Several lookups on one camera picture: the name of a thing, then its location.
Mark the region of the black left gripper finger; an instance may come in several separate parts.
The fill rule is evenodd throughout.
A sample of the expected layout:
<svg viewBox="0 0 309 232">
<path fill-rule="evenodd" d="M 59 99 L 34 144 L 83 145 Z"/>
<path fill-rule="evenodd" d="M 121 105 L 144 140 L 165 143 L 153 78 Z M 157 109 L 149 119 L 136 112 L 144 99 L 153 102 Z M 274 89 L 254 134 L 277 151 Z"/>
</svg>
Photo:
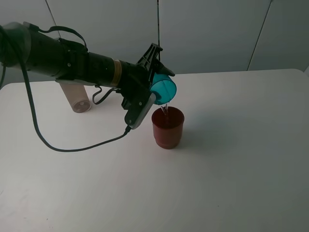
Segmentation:
<svg viewBox="0 0 309 232">
<path fill-rule="evenodd" d="M 162 50 L 163 49 L 159 45 L 151 43 L 150 47 L 138 60 L 136 65 L 143 67 L 147 72 L 150 73 L 155 64 L 155 60 L 158 58 Z"/>
</svg>

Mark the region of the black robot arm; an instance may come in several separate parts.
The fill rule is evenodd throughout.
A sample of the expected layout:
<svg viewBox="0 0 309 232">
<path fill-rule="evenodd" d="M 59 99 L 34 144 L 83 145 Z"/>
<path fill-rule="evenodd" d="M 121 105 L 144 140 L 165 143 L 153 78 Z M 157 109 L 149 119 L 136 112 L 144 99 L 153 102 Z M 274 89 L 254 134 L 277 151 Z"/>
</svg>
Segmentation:
<svg viewBox="0 0 309 232">
<path fill-rule="evenodd" d="M 59 83 L 115 88 L 124 97 L 125 109 L 136 96 L 149 91 L 155 74 L 175 75 L 158 60 L 162 48 L 154 43 L 137 63 L 132 64 L 91 53 L 86 43 L 47 36 L 55 30 L 79 36 L 67 27 L 42 30 L 27 22 L 13 22 L 1 27 L 1 63 L 8 68 L 53 77 Z"/>
</svg>

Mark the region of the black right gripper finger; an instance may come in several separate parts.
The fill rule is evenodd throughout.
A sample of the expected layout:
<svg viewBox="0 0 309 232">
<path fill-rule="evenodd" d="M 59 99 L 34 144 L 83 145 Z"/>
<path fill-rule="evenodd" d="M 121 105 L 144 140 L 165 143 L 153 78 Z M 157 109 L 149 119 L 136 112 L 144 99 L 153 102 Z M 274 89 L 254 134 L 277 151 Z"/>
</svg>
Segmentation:
<svg viewBox="0 0 309 232">
<path fill-rule="evenodd" d="M 165 67 L 160 61 L 158 61 L 155 65 L 155 73 L 156 74 L 163 74 L 163 75 L 168 75 L 168 76 L 175 76 L 175 73 Z"/>
</svg>

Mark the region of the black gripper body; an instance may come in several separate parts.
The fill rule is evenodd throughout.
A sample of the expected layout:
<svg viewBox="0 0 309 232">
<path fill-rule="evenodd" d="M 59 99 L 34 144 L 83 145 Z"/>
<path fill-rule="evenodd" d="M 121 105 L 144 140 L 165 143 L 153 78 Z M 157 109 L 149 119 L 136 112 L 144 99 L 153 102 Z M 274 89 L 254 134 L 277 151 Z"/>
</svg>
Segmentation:
<svg viewBox="0 0 309 232">
<path fill-rule="evenodd" d="M 141 65 L 125 61 L 120 61 L 120 63 L 122 72 L 118 83 L 118 93 L 123 96 L 122 108 L 128 110 L 138 94 L 150 89 L 151 82 L 148 71 Z"/>
</svg>

